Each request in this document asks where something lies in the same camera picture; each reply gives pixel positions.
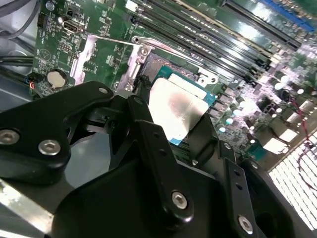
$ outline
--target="green circuit board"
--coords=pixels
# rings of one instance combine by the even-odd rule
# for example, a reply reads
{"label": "green circuit board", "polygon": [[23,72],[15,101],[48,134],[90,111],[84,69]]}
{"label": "green circuit board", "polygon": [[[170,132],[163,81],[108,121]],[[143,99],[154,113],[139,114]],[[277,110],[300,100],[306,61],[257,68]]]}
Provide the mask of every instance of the green circuit board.
{"label": "green circuit board", "polygon": [[[250,26],[236,15],[228,13],[222,7],[222,1],[219,0],[130,1],[141,7],[142,11],[129,10],[126,7],[127,1],[129,0],[42,1],[33,71],[47,75],[51,70],[58,69],[63,71],[68,78],[67,84],[60,89],[52,87],[45,80],[37,84],[36,87],[43,95],[49,95],[75,85],[75,80],[70,76],[71,71],[78,54],[84,51],[89,34],[124,42],[131,42],[134,36],[154,38],[190,55],[191,50],[187,50],[184,46],[191,44],[188,48],[195,48],[197,42],[205,40],[201,36],[204,31],[202,30],[199,35],[190,29],[192,25],[185,24],[185,20],[180,15],[191,19],[194,26],[200,24],[199,17],[202,17],[206,20],[203,26],[209,28],[216,37],[225,41],[209,41],[208,46],[217,49],[217,52],[208,52],[208,57],[214,60],[213,63],[210,60],[199,59],[210,70],[216,72],[219,77],[218,84],[206,86],[206,90],[212,94],[220,95],[227,86],[230,86],[246,101],[256,102],[265,95],[274,99],[283,109],[289,107],[288,104],[278,100],[276,92],[270,84],[261,82],[264,77],[273,77],[274,72],[259,68],[253,61],[245,57],[248,54],[261,60],[278,59],[278,63],[274,66],[275,70],[287,72],[291,81],[305,89],[316,85],[317,49],[314,46],[317,42],[316,35],[314,33],[308,34],[303,28],[289,22],[282,15],[260,2],[255,0],[235,1],[259,19],[303,44],[299,50],[289,50],[285,45],[276,42],[270,35]],[[53,10],[47,8],[48,2],[53,3]],[[77,32],[71,33],[59,23],[58,18],[64,16],[67,16],[68,19],[74,19],[78,27]],[[191,42],[191,38],[186,39],[186,37],[193,33],[195,40]],[[228,47],[230,44],[235,45],[236,48],[244,48],[245,53],[233,52],[234,47]],[[84,82],[96,80],[115,89],[115,83],[120,81],[121,76],[128,69],[132,50],[132,46],[127,44],[97,40],[91,58],[84,63]],[[152,53],[169,60],[169,63],[165,62],[165,65],[170,66],[172,63],[191,71],[193,79],[196,79],[195,75],[198,74],[198,69],[185,60],[157,49]],[[263,86],[260,93],[255,94],[254,89],[243,80],[243,75],[249,72],[249,67],[259,71],[256,79]],[[213,123],[215,125],[222,123],[223,115],[229,110],[228,107],[219,116],[213,117]],[[272,121],[272,118],[267,114],[261,113],[256,116],[257,110],[256,107],[244,110],[241,116],[234,118],[235,124],[228,125],[226,133],[219,135],[221,139],[229,141],[238,153],[244,154],[249,153],[250,149],[251,151],[256,150],[255,145],[249,144],[243,130],[245,117],[257,121],[256,129],[262,125],[269,126]]]}

